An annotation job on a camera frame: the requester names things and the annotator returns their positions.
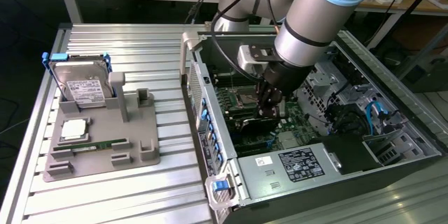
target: blue cable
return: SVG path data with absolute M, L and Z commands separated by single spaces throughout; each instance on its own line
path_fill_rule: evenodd
M 275 141 L 275 139 L 267 141 L 267 147 L 268 147 L 268 148 L 272 148 L 273 141 Z
M 365 117 L 367 117 L 367 121 L 368 121 L 368 123 L 369 123 L 369 127 L 371 127 L 371 135 L 373 135 L 373 123 L 372 123 L 372 119 L 371 119 L 371 111 L 372 111 L 372 106 L 373 106 L 373 104 L 375 104 L 375 106 L 376 106 L 376 109 L 380 111 L 380 112 L 383 112 L 384 114 L 387 114 L 388 113 L 388 111 L 384 109 L 384 107 L 383 107 L 383 105 L 381 105 L 381 103 L 380 102 L 377 102 L 377 101 L 372 101 L 372 102 L 369 102 L 369 104 L 367 105 L 367 107 L 365 107 Z

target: floor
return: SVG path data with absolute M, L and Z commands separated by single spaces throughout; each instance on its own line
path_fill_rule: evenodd
M 144 0 L 77 0 L 85 23 L 179 24 L 192 3 Z M 204 4 L 197 23 L 212 20 L 217 4 Z M 345 26 L 364 41 L 383 14 L 352 18 Z M 63 0 L 0 0 L 0 131 L 31 116 L 59 23 L 68 23 Z M 27 122 L 0 134 L 0 203 L 16 162 Z

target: metal bracket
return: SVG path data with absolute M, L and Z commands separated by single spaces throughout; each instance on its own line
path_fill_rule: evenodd
M 268 45 L 251 44 L 249 45 L 249 52 L 251 52 L 251 56 L 255 61 L 261 61 L 261 62 L 272 62 L 272 61 L 281 62 L 283 61 L 283 59 L 275 53 L 275 49 L 272 46 L 273 46 L 272 44 L 268 44 Z
M 187 49 L 195 51 L 199 48 L 201 38 L 197 32 L 187 31 L 181 34 L 181 44 L 180 44 L 180 75 L 185 74 L 185 61 L 187 61 Z

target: white sticker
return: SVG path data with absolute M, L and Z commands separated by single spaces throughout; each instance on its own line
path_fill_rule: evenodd
M 75 148 L 72 149 L 72 152 L 85 152 L 85 151 L 92 151 L 92 150 L 96 150 L 96 146 Z
M 272 164 L 272 159 L 269 156 L 265 157 L 257 157 L 255 159 L 255 162 L 257 162 L 257 166 L 263 166 L 263 165 L 271 165 Z
M 104 94 L 99 80 L 68 81 L 67 85 L 77 104 L 104 102 Z

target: power supply label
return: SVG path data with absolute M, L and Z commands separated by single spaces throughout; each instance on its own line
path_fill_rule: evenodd
M 104 94 L 99 80 L 68 81 L 67 85 L 77 104 L 104 102 Z
M 311 148 L 280 153 L 279 157 L 292 182 L 325 175 Z

